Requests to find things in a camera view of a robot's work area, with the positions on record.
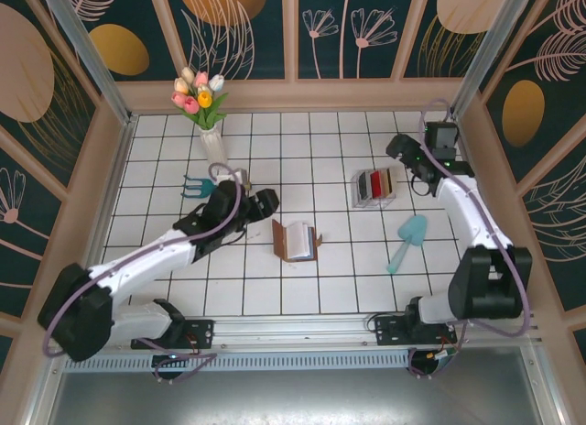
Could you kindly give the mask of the white ribbed vase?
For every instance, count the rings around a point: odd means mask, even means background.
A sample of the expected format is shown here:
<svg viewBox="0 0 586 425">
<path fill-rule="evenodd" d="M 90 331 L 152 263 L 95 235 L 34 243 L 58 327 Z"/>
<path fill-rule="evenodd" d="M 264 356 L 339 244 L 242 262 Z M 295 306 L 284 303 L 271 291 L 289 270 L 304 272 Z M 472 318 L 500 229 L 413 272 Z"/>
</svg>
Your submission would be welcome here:
<svg viewBox="0 0 586 425">
<path fill-rule="evenodd" d="M 200 130 L 202 148 L 210 164 L 221 163 L 226 165 L 228 158 L 222 141 L 221 129 L 214 125 L 212 129 Z"/>
</svg>

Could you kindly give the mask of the artificial tulip bouquet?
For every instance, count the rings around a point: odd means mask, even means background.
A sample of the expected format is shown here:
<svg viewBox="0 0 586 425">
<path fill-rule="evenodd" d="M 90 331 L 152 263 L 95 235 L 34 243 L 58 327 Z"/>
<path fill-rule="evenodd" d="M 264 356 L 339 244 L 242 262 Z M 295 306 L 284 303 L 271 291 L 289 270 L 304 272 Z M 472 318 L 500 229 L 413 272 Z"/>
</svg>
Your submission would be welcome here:
<svg viewBox="0 0 586 425">
<path fill-rule="evenodd" d="M 221 74 L 209 77 L 207 71 L 184 67 L 174 81 L 171 102 L 201 130 L 212 130 L 226 116 L 219 111 L 227 96 L 220 94 L 224 82 Z"/>
</svg>

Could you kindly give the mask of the grey metal panel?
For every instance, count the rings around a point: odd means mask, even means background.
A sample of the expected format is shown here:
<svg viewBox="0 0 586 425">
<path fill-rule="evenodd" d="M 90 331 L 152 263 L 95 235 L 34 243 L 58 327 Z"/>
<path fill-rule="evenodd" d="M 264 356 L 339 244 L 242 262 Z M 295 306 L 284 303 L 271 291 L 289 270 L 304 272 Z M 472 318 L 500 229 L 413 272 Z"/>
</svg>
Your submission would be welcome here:
<svg viewBox="0 0 586 425">
<path fill-rule="evenodd" d="M 68 374 L 49 425 L 561 425 L 517 348 L 471 349 L 432 378 L 403 368 Z"/>
</svg>

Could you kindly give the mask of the aluminium mounting rail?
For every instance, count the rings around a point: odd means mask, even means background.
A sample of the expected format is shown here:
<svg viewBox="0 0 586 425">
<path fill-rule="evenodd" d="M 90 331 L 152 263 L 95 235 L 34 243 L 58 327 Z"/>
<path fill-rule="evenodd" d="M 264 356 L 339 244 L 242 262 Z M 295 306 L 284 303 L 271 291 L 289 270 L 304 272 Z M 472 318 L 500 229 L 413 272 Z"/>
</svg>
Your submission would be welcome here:
<svg viewBox="0 0 586 425">
<path fill-rule="evenodd" d="M 380 316 L 400 315 L 316 315 L 316 316 L 261 316 L 261 317 L 173 317 L 171 321 L 204 319 L 214 321 L 212 347 L 208 350 L 291 351 L 317 349 L 351 349 L 379 346 L 374 332 L 374 319 Z M 49 338 L 49 350 L 62 351 L 74 361 L 85 361 L 99 353 L 114 349 L 132 349 L 131 335 L 141 321 L 165 321 L 167 312 L 138 306 L 128 306 L 115 320 L 102 317 L 96 321 L 61 320 Z M 448 326 L 457 333 L 458 342 L 468 346 L 498 346 L 505 344 L 539 344 L 542 332 L 532 323 L 525 334 L 508 338 L 485 330 L 470 322 Z M 148 339 L 139 341 L 149 345 Z M 435 345 L 388 346 L 395 348 L 431 348 Z"/>
</svg>

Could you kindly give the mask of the aluminium frame post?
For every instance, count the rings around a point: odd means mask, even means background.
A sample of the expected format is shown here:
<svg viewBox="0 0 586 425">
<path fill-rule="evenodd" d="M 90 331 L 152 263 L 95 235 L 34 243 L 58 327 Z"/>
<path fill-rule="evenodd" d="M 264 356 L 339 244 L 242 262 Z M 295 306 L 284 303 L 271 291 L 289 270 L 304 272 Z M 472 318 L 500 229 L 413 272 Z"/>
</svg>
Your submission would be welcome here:
<svg viewBox="0 0 586 425">
<path fill-rule="evenodd" d="M 484 76 L 510 36 L 517 19 L 523 13 L 527 2 L 528 0 L 504 0 L 494 22 L 488 29 L 476 55 L 472 59 L 461 87 L 451 104 L 450 110 L 456 119 L 461 119 L 465 114 Z"/>
<path fill-rule="evenodd" d="M 81 60 L 100 88 L 103 97 L 114 111 L 116 118 L 123 125 L 127 125 L 131 119 L 131 112 L 128 110 L 122 94 L 115 85 L 114 78 L 104 65 L 85 26 L 75 14 L 69 0 L 45 1 L 53 11 L 68 39 L 78 51 Z"/>
</svg>

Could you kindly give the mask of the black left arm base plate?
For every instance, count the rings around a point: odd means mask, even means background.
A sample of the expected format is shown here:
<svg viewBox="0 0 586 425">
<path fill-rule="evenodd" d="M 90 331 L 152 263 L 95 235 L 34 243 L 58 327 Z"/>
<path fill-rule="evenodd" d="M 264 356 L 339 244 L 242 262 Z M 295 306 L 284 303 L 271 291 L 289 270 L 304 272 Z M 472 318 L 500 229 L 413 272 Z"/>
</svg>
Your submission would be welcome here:
<svg viewBox="0 0 586 425">
<path fill-rule="evenodd" d="M 149 345 L 139 341 L 139 338 L 145 338 L 165 349 L 197 352 L 212 347 L 213 332 L 213 320 L 141 321 L 131 335 L 130 346 L 132 349 L 148 349 Z"/>
</svg>

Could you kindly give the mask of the teal plastic trowel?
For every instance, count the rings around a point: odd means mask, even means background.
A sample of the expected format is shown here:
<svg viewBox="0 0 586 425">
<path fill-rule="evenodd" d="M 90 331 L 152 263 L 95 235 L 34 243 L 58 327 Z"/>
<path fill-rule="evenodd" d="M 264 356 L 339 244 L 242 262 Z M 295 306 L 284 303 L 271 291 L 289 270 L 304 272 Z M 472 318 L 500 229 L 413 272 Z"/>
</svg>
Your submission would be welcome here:
<svg viewBox="0 0 586 425">
<path fill-rule="evenodd" d="M 394 275 L 403 262 L 407 250 L 411 246 L 422 246 L 428 228 L 428 219 L 424 215 L 413 215 L 405 221 L 397 230 L 397 235 L 402 240 L 402 245 L 396 250 L 386 270 Z"/>
</svg>

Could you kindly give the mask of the clear acrylic card stand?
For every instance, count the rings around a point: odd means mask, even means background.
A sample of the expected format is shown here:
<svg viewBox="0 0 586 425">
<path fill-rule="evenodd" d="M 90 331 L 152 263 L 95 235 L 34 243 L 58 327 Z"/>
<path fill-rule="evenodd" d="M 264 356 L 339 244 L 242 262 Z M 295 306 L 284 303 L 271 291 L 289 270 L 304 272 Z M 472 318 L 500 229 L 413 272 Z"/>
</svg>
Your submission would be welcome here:
<svg viewBox="0 0 586 425">
<path fill-rule="evenodd" d="M 370 209 L 370 208 L 379 208 L 379 209 L 384 209 L 386 208 L 395 198 L 387 198 L 386 195 L 388 193 L 388 188 L 386 187 L 386 175 L 385 175 L 385 170 L 387 168 L 384 169 L 363 169 L 360 170 L 358 172 L 356 172 L 353 177 L 352 177 L 352 203 L 353 203 L 353 208 L 360 208 L 360 209 Z M 381 199 L 377 199 L 374 200 L 372 198 L 372 193 L 371 193 L 371 186 L 370 186 L 370 174 L 375 171 L 375 170 L 379 170 L 381 172 L 381 181 L 384 184 L 384 196 Z M 358 201 L 358 195 L 357 195 L 357 178 L 358 176 L 363 173 L 363 172 L 367 172 L 368 173 L 368 187 L 370 188 L 370 193 L 369 193 L 369 198 L 366 201 L 362 201 L 359 202 Z M 396 183 L 395 183 L 395 179 L 393 177 L 394 180 L 394 187 L 395 187 L 395 192 L 396 192 Z"/>
</svg>

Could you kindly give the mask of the brown leather card holder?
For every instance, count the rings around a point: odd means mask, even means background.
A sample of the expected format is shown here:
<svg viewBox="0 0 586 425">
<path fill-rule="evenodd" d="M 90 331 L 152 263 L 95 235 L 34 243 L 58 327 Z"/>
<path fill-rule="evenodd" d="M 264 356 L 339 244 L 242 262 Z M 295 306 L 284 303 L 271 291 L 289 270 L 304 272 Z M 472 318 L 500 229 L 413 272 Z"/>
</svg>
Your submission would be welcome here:
<svg viewBox="0 0 586 425">
<path fill-rule="evenodd" d="M 322 244 L 322 235 L 316 228 L 303 222 L 294 222 L 283 226 L 272 220 L 274 254 L 287 263 L 315 261 L 318 248 Z"/>
</svg>

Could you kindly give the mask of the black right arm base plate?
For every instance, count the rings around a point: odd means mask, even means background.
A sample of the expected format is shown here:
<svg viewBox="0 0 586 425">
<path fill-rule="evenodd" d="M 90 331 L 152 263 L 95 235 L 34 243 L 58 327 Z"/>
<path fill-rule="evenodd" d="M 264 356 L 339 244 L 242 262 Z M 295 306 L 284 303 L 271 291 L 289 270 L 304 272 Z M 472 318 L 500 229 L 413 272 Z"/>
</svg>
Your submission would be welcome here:
<svg viewBox="0 0 586 425">
<path fill-rule="evenodd" d="M 376 317 L 374 332 L 379 346 L 441 346 L 442 342 L 458 342 L 457 333 L 446 324 L 425 324 L 405 314 Z"/>
</svg>

